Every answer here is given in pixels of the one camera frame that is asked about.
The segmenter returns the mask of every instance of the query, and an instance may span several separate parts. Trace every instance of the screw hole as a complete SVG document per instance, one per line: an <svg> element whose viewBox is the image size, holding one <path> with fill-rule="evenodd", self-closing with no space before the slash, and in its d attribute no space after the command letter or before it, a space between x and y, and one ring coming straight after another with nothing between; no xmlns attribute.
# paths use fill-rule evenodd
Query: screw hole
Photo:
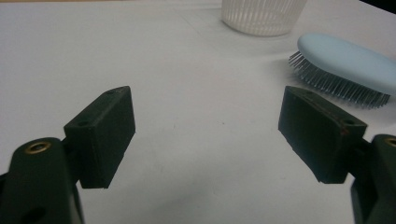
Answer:
<svg viewBox="0 0 396 224"><path fill-rule="evenodd" d="M21 223L22 224L36 223L37 221L41 220L44 217L44 215L46 215L46 213L47 213L46 209L43 207L33 208L22 217Z"/></svg>
<svg viewBox="0 0 396 224"><path fill-rule="evenodd" d="M396 138L387 138L385 139L385 142L387 142L392 147L396 147Z"/></svg>
<svg viewBox="0 0 396 224"><path fill-rule="evenodd" d="M42 151L45 151L50 148L50 143L49 142L37 142L33 143L29 147L25 149L25 153L27 154L36 154L40 153Z"/></svg>

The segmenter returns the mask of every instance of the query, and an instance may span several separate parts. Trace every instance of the brush handle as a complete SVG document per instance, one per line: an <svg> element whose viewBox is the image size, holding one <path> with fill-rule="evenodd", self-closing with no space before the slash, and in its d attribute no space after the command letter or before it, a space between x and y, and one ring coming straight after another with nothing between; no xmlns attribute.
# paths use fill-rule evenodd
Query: brush handle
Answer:
<svg viewBox="0 0 396 224"><path fill-rule="evenodd" d="M310 63L325 72L396 95L396 62L377 52L323 34L302 35L297 46Z"/></svg>

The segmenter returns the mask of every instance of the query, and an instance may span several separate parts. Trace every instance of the mounting hole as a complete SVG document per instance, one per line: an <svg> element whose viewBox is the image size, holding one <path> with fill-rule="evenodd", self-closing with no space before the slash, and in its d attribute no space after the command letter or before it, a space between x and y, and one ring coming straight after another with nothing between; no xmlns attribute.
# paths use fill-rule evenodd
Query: mounting hole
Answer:
<svg viewBox="0 0 396 224"><path fill-rule="evenodd" d="M86 121L86 120L84 120L84 121L79 122L79 123L78 123L78 126L83 127L83 126L86 126L86 125L88 125L88 124L89 124L89 122Z"/></svg>
<svg viewBox="0 0 396 224"><path fill-rule="evenodd" d="M40 221L46 215L46 213L47 211L44 207L33 208L22 217L21 223L22 224L36 223Z"/></svg>
<svg viewBox="0 0 396 224"><path fill-rule="evenodd" d="M350 119L344 119L344 123L345 123L345 124L348 124L348 125L354 125L354 124L355 124L355 121L350 120Z"/></svg>
<svg viewBox="0 0 396 224"><path fill-rule="evenodd" d="M50 148L50 142L37 142L33 143L25 149L27 154L37 154Z"/></svg>
<svg viewBox="0 0 396 224"><path fill-rule="evenodd" d="M387 138L385 139L385 142L392 147L396 147L396 138Z"/></svg>

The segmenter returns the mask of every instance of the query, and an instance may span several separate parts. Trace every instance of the clear plastic cup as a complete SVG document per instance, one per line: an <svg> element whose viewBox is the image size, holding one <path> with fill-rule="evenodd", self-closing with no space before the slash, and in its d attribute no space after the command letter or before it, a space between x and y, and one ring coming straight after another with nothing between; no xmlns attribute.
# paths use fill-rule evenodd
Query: clear plastic cup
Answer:
<svg viewBox="0 0 396 224"><path fill-rule="evenodd" d="M222 0L221 19L250 35L283 35L300 17L307 0Z"/></svg>

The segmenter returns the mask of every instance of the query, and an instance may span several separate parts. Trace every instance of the plastic cup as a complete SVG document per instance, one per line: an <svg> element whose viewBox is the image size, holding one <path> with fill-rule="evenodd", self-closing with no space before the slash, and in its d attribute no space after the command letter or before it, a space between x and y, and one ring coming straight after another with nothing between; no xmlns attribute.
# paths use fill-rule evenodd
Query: plastic cup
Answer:
<svg viewBox="0 0 396 224"><path fill-rule="evenodd" d="M300 17L307 0L222 0L221 19L249 35L283 35Z"/></svg>

